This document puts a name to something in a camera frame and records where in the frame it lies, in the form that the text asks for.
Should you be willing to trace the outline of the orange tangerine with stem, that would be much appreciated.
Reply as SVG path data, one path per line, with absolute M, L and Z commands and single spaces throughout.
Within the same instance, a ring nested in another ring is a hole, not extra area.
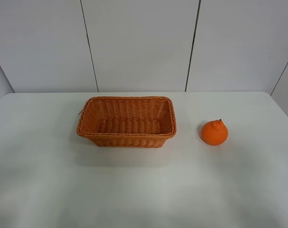
M 201 139 L 208 145 L 218 146 L 223 144 L 229 131 L 222 119 L 209 121 L 201 128 Z

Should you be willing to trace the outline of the orange woven wicker basket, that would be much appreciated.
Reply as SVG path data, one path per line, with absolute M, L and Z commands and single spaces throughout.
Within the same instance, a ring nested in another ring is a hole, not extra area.
M 101 147 L 159 148 L 176 130 L 167 97 L 97 96 L 85 103 L 76 133 Z

